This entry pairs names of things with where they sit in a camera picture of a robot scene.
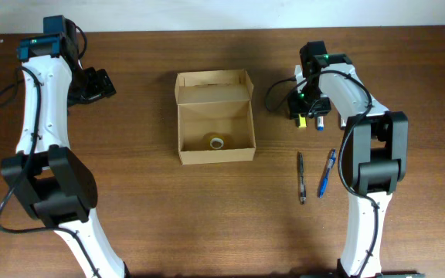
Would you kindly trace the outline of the yellow highlighter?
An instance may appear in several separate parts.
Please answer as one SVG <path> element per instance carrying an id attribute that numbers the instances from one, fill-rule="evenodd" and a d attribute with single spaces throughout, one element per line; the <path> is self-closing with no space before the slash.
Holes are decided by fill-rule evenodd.
<path id="1" fill-rule="evenodd" d="M 307 122 L 305 117 L 299 117 L 295 120 L 295 124 L 298 128 L 306 128 Z"/>

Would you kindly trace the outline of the brown cardboard box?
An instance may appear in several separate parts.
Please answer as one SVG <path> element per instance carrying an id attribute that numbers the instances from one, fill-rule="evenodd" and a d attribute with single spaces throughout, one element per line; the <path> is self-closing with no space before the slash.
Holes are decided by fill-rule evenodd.
<path id="1" fill-rule="evenodd" d="M 244 69 L 178 73 L 175 99 L 183 165 L 252 161 L 256 153 L 253 83 Z M 233 147 L 209 151 L 207 133 L 230 134 Z"/>

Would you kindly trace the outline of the yellow tape roll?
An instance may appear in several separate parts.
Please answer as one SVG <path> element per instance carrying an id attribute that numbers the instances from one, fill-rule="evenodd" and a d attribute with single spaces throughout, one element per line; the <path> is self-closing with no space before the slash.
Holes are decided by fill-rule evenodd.
<path id="1" fill-rule="evenodd" d="M 233 137 L 230 134 L 211 132 L 204 135 L 202 143 L 209 151 L 225 150 L 233 147 Z"/>

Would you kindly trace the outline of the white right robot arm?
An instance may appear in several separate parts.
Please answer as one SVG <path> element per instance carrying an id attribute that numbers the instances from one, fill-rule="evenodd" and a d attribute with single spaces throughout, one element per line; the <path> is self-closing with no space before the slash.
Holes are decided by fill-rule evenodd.
<path id="1" fill-rule="evenodd" d="M 406 174 L 408 118 L 370 94 L 346 54 L 328 53 L 322 41 L 307 42 L 299 54 L 290 118 L 324 116 L 334 107 L 346 121 L 336 165 L 348 193 L 348 227 L 335 276 L 379 277 L 387 206 Z"/>

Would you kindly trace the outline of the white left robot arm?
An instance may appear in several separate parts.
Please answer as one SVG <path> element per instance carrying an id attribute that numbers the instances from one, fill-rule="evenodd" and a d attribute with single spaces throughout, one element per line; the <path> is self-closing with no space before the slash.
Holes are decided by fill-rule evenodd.
<path id="1" fill-rule="evenodd" d="M 15 155 L 1 161 L 8 191 L 4 208 L 16 197 L 41 227 L 22 234 L 53 231 L 69 246 L 87 277 L 128 277 L 127 264 L 115 253 L 97 215 L 98 192 L 92 172 L 71 151 L 69 108 L 112 97 L 116 90 L 105 69 L 83 68 L 87 37 L 72 20 L 43 19 L 43 33 L 20 41 L 13 93 L 25 86 L 22 133 Z"/>

